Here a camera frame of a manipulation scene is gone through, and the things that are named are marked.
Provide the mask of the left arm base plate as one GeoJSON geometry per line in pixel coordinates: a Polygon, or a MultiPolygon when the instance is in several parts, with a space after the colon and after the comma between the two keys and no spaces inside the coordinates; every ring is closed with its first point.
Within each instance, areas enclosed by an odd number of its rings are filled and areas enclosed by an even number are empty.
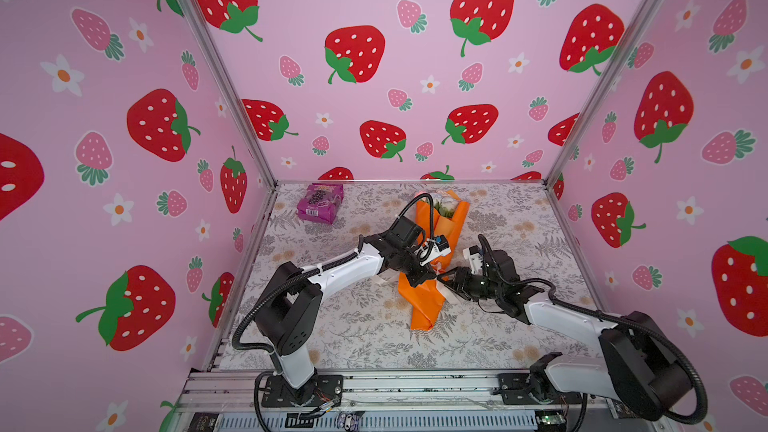
{"type": "Polygon", "coordinates": [[[328,402],[338,405],[343,385],[343,375],[315,374],[306,384],[294,389],[283,376],[272,375],[263,386],[260,405],[266,408],[314,408],[328,402]]]}

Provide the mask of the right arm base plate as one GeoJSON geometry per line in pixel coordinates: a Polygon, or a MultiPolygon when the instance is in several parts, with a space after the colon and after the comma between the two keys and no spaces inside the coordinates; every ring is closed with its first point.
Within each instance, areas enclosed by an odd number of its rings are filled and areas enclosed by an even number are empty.
{"type": "Polygon", "coordinates": [[[493,395],[501,397],[505,405],[579,405],[579,393],[556,391],[545,376],[528,372],[498,375],[498,387],[493,395]]]}

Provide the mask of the orange wrapping paper sheet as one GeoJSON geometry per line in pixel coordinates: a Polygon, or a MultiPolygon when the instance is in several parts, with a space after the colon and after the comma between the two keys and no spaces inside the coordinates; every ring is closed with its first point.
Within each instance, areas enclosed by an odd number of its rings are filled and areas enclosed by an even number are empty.
{"type": "MultiPolygon", "coordinates": [[[[430,206],[428,204],[426,199],[422,199],[421,202],[416,205],[414,216],[416,224],[428,233],[430,212],[433,211],[434,217],[432,219],[432,224],[435,226],[435,235],[444,235],[450,243],[452,249],[451,254],[441,257],[431,263],[431,265],[440,273],[448,270],[453,254],[458,249],[458,241],[470,208],[470,204],[467,201],[461,199],[454,191],[452,192],[461,200],[461,203],[451,219],[442,217],[433,205],[430,206]]],[[[398,292],[412,306],[410,328],[414,331],[432,330],[437,324],[440,312],[445,303],[445,298],[436,289],[436,281],[427,281],[426,283],[413,288],[408,284],[405,275],[401,273],[398,282],[398,292]]]]}

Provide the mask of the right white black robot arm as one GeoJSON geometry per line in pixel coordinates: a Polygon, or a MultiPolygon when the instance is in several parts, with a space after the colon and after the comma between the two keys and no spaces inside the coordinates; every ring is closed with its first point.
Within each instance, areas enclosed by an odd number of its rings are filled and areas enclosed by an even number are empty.
{"type": "Polygon", "coordinates": [[[522,279],[501,250],[473,250],[468,267],[438,275],[438,282],[466,301],[494,302],[499,311],[530,325],[576,340],[597,357],[551,352],[528,369],[524,391],[539,403],[580,394],[618,401],[636,416],[681,424],[702,422],[708,396],[692,362],[641,312],[616,316],[564,301],[554,283],[522,279]]]}

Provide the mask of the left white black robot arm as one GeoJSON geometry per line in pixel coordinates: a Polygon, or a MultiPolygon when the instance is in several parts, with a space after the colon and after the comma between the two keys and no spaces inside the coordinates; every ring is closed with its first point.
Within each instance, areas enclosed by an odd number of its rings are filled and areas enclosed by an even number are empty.
{"type": "Polygon", "coordinates": [[[432,263],[450,251],[445,237],[400,216],[385,231],[359,237],[351,251],[329,261],[307,267],[285,262],[234,329],[231,345],[238,351],[267,352],[284,386],[303,401],[317,377],[306,343],[323,301],[387,270],[403,273],[417,287],[437,276],[432,263]]]}

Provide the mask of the white printed ribbon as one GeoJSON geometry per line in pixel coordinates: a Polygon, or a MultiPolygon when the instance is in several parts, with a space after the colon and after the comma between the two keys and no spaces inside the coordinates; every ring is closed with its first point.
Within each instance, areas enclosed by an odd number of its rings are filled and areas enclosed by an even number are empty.
{"type": "Polygon", "coordinates": [[[461,298],[458,297],[452,290],[450,290],[442,282],[440,281],[436,282],[436,289],[445,298],[445,300],[448,303],[456,305],[461,302],[461,298]]]}

